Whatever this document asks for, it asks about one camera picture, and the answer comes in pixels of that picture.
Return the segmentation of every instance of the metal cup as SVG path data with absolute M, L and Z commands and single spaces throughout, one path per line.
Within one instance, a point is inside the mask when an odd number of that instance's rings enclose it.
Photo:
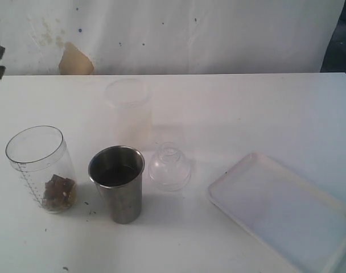
M 130 181 L 125 181 L 124 184 L 116 181 L 116 177 L 112 177 L 111 184 L 118 184 L 118 186 L 106 185 L 106 180 L 102 181 L 101 175 L 107 170 L 119 167 L 130 167 L 138 175 Z M 114 222 L 128 224 L 140 215 L 144 168 L 145 160 L 143 155 L 128 146 L 106 148 L 90 161 L 88 166 L 89 178 L 95 183 L 97 190 L 110 210 Z

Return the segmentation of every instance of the white table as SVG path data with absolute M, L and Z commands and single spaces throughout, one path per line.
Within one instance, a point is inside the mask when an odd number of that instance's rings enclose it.
M 143 212 L 129 225 L 109 219 L 87 176 L 91 157 L 115 144 L 101 133 L 110 120 L 101 96 L 119 78 L 0 82 L 0 272 L 292 272 L 205 191 L 257 151 L 346 203 L 346 75 L 139 76 L 154 94 L 146 161 L 170 140 L 193 160 L 193 172 L 185 188 L 171 193 L 145 176 Z M 5 157 L 8 140 L 35 125 L 61 129 L 75 165 L 79 201 L 62 214 L 38 208 Z

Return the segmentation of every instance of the measuring cup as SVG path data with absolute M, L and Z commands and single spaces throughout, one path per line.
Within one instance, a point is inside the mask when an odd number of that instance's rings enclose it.
M 76 202 L 76 179 L 63 134 L 52 126 L 21 131 L 6 146 L 11 166 L 40 207 L 51 213 Z
M 112 108 L 115 142 L 141 150 L 152 129 L 151 94 L 146 84 L 136 78 L 118 80 L 107 86 L 104 99 Z

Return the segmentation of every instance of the dark liquid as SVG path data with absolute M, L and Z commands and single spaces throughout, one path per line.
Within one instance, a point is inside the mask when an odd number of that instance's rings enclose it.
M 129 166 L 113 167 L 105 171 L 98 179 L 101 185 L 116 187 L 132 181 L 138 172 Z

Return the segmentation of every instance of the translucent plastic cup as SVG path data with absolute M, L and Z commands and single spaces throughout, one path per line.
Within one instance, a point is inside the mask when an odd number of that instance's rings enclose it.
M 151 94 L 138 79 L 118 80 L 108 85 L 105 101 L 112 108 L 112 134 L 118 145 L 142 149 L 152 129 Z
M 14 136 L 6 146 L 11 166 L 40 207 L 51 213 L 76 202 L 76 179 L 63 134 L 37 126 Z

